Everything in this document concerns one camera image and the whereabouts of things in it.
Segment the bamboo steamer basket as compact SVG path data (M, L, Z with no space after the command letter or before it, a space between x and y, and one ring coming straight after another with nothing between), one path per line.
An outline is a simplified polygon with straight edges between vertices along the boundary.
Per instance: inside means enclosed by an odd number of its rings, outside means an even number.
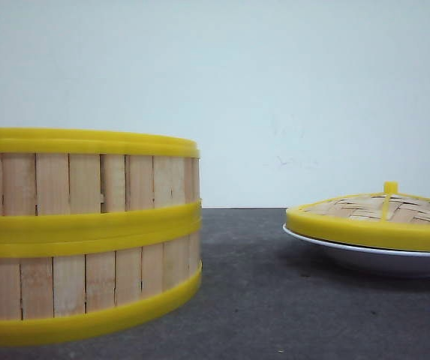
M14 315L0 315L0 347L52 344L116 332L186 303L201 278L200 232L135 246L128 291L116 301L116 255L17 259Z
M0 245L125 248L190 234L197 156L168 136L0 128Z

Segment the woven bamboo steamer lid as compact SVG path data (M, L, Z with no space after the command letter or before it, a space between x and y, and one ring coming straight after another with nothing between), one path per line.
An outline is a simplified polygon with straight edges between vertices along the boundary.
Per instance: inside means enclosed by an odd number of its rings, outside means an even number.
M387 181L377 193L359 193L297 205L285 226L307 238L394 251L430 253L430 198L401 193Z

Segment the white shallow plate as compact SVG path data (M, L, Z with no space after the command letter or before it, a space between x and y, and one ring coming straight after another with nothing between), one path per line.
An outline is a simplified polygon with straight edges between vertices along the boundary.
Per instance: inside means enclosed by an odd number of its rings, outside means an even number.
M283 225L289 236L317 248L347 269L394 278L430 278L430 252L360 247L300 235Z

